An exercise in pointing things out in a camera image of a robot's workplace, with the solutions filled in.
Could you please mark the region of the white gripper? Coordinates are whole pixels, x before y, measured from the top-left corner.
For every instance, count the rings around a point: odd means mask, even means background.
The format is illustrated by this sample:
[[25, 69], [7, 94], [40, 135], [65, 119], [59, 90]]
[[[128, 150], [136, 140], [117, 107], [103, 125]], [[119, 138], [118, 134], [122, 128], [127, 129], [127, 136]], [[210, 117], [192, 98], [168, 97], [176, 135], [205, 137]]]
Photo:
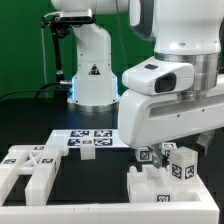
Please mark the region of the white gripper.
[[218, 76], [216, 87], [199, 101], [178, 102], [176, 94], [150, 97], [132, 90], [121, 97], [119, 137], [131, 148], [149, 146], [152, 164], [157, 169], [166, 165], [167, 158], [154, 144], [201, 133], [197, 145], [206, 154], [214, 129], [221, 127], [224, 127], [224, 74]]

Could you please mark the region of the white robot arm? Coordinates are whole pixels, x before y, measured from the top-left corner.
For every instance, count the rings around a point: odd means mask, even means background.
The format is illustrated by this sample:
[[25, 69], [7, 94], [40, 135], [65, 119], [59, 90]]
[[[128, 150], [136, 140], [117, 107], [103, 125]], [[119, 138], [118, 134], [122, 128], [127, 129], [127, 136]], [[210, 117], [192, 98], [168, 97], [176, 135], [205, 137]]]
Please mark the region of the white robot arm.
[[154, 39], [152, 57], [126, 70], [118, 134], [129, 147], [150, 147], [224, 127], [224, 74], [219, 73], [224, 0], [51, 0], [58, 21], [78, 39], [70, 102], [105, 106], [115, 97], [109, 34], [100, 14], [126, 12], [131, 29]]

